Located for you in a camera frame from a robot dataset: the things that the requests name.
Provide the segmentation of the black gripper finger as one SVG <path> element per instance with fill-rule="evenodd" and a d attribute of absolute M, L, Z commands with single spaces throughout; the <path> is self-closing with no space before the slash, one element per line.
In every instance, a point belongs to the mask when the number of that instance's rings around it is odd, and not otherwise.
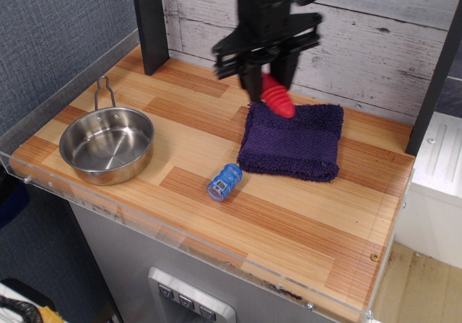
<path fill-rule="evenodd" d="M 281 51 L 270 63 L 271 76 L 281 85 L 289 89 L 297 69 L 300 53 Z"/>
<path fill-rule="evenodd" d="M 244 63 L 239 69 L 240 84 L 249 94 L 252 103 L 261 102 L 262 70 L 261 65 Z"/>

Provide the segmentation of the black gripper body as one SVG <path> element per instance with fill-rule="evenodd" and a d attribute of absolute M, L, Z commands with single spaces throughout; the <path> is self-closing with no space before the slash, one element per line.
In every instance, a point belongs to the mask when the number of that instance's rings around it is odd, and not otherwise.
<path fill-rule="evenodd" d="M 237 0 L 238 25 L 212 48 L 219 79 L 239 74 L 244 63 L 270 64 L 281 51 L 318 45 L 317 12 L 291 13 L 293 4 L 304 7 L 316 0 Z"/>

